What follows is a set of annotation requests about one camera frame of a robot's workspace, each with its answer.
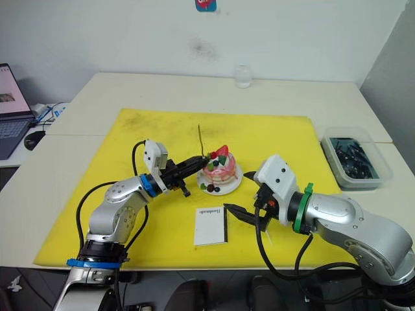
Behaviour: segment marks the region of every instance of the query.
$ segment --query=laptop screen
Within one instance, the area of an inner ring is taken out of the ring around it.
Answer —
[[[16,80],[7,64],[0,64],[0,115],[13,115],[29,112],[29,105],[21,93]]]

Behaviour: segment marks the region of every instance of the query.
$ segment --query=blue ring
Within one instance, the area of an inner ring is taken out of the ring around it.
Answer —
[[[70,267],[81,268],[101,268],[101,269],[117,269],[121,267],[119,262],[93,262],[93,261],[81,261],[76,259],[68,259],[66,264]]]
[[[150,194],[152,198],[157,196],[156,191],[154,191],[152,185],[148,182],[145,174],[140,175],[141,182],[143,183],[144,189]]]

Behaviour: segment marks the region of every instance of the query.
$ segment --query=computer mouse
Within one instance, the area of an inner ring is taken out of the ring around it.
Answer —
[[[25,137],[25,147],[28,150],[33,150],[34,147],[40,142],[40,140],[45,136],[45,131],[37,131],[28,134],[28,136]]]

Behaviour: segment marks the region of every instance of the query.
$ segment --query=yellow mat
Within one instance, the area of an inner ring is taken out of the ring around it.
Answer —
[[[297,175],[301,188],[314,183],[314,191],[339,193],[336,181],[324,158],[313,125],[306,117],[262,115],[223,115],[208,113],[173,113],[122,109],[110,133],[93,158],[65,209],[43,243],[34,263],[64,267],[68,258],[78,253],[75,209],[81,197],[92,187],[105,181],[121,180],[133,175],[132,147],[142,139],[162,142],[176,163],[200,154],[197,125],[201,125],[205,152],[224,144],[244,172],[259,168],[272,154],[280,154]],[[142,160],[143,149],[137,150],[139,174],[147,172]],[[177,190],[161,195],[149,205],[148,224],[129,252],[124,268],[258,268],[264,267],[255,242],[254,227],[228,213],[228,243],[212,246],[193,245],[195,210],[236,203],[254,211],[253,196],[257,185],[244,179],[241,186],[225,196],[201,192],[196,176],[186,179],[192,195],[184,198]],[[99,206],[105,189],[94,192],[82,210],[84,232],[92,211]],[[143,221],[141,212],[136,227]],[[272,220],[268,236],[263,235],[268,256],[276,266],[292,267],[306,237],[293,233],[290,226]],[[337,260],[353,261],[345,251],[319,237],[305,253],[302,266],[311,267]]]

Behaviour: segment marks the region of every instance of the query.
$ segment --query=pink cake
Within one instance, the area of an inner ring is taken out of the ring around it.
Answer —
[[[220,147],[217,151],[211,152],[209,156],[210,161],[203,169],[203,175],[210,183],[224,185],[237,178],[235,158],[229,153],[228,146]]]

